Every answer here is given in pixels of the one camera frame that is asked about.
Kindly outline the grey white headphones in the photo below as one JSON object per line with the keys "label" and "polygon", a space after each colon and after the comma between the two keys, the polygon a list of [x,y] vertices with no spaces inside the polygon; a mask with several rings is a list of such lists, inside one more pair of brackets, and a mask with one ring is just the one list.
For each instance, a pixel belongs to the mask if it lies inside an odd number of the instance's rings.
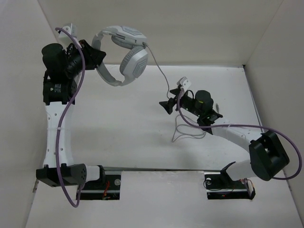
{"label": "grey white headphones", "polygon": [[147,37],[139,30],[128,26],[108,26],[95,34],[91,46],[101,50],[101,41],[104,36],[110,36],[116,45],[128,50],[119,66],[124,81],[115,79],[104,63],[97,65],[98,74],[107,84],[114,87],[132,83],[142,75],[148,63]]}

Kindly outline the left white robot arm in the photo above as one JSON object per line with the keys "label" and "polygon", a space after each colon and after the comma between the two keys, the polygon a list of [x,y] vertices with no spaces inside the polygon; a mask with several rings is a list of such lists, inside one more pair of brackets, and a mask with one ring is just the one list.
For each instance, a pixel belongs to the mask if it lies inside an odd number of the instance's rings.
{"label": "left white robot arm", "polygon": [[42,48],[46,67],[43,78],[43,102],[47,113],[47,150],[43,167],[36,178],[50,187],[84,185],[95,188],[106,184],[101,165],[76,164],[71,151],[71,122],[75,95],[79,92],[78,76],[94,70],[106,53],[93,49],[85,40],[71,43],[67,48],[52,43]]}

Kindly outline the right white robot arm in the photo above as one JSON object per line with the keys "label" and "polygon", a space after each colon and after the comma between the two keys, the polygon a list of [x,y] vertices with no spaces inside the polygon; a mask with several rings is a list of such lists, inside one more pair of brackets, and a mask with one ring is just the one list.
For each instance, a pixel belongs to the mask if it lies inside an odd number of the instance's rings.
{"label": "right white robot arm", "polygon": [[262,133],[260,129],[231,123],[214,110],[214,101],[208,91],[199,90],[192,97],[181,87],[170,92],[175,97],[159,103],[168,114],[185,109],[197,117],[198,128],[224,138],[249,153],[249,160],[232,162],[221,170],[220,182],[223,186],[231,187],[238,180],[250,177],[269,181],[289,164],[289,157],[273,130]]}

